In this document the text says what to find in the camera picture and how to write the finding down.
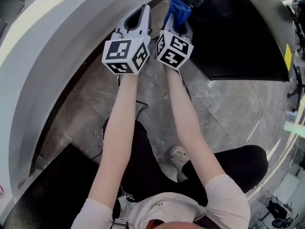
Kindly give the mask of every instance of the yellow tape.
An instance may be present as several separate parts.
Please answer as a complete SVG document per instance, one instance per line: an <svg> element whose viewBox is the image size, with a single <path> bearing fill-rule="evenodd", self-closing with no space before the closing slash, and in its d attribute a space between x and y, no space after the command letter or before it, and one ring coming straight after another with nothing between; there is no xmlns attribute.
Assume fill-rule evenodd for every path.
<svg viewBox="0 0 305 229"><path fill-rule="evenodd" d="M290 70L290 66L291 66L291 57L292 57L292 54L291 54L290 48L287 44L284 60L285 60L288 71Z"/></svg>

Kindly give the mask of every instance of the floor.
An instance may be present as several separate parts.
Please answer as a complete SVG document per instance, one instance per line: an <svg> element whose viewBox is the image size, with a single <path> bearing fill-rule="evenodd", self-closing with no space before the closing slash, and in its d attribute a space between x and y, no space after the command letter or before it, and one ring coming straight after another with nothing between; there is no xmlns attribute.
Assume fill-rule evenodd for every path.
<svg viewBox="0 0 305 229"><path fill-rule="evenodd" d="M152 9L152 37L158 35L168 11L165 0ZM166 164L166 150L179 144L163 66L153 59L154 45L149 45L152 57L140 72L137 99L146 102L139 120L148 131L159 160ZM44 168L68 143L73 143L88 157L102 150L101 129L109 117L118 92L116 76L101 63L101 55L88 68L71 91L57 114L42 146L36 166ZM181 68L199 117L202 134L214 152L243 145L259 145L266 152L279 141L270 159L270 169L281 154L288 138L283 130L286 111L295 99L287 99L293 83L267 81L210 81L191 61ZM284 176L290 159L283 166L269 189ZM94 159L97 163L101 155Z"/></svg>

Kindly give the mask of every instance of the forearm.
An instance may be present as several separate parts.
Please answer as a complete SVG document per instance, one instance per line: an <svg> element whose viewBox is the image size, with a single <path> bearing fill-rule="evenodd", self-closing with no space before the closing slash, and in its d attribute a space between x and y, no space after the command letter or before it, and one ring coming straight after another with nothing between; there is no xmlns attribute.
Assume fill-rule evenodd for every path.
<svg viewBox="0 0 305 229"><path fill-rule="evenodd" d="M224 170L202 137L196 111L179 74L167 66L165 73L178 137L205 186L215 176L225 174Z"/></svg>
<svg viewBox="0 0 305 229"><path fill-rule="evenodd" d="M101 165L88 198L113 209L130 159L138 76L124 75L105 131Z"/></svg>

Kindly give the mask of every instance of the blue fabric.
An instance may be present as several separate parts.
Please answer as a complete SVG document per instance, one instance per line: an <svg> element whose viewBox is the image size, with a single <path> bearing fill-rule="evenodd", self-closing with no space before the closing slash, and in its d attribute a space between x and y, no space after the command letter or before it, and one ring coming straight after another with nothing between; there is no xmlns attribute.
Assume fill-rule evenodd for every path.
<svg viewBox="0 0 305 229"><path fill-rule="evenodd" d="M176 24L175 28L178 29L186 20L190 17L192 10L181 0L171 0L170 8L164 20L164 25L166 24L171 13L175 14Z"/></svg>

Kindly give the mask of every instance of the red object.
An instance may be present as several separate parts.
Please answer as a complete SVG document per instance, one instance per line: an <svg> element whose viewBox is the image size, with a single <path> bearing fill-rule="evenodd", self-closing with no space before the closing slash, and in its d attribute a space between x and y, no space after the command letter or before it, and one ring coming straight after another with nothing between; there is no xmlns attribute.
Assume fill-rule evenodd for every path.
<svg viewBox="0 0 305 229"><path fill-rule="evenodd" d="M0 194L2 194L4 192L3 188L0 185Z"/></svg>

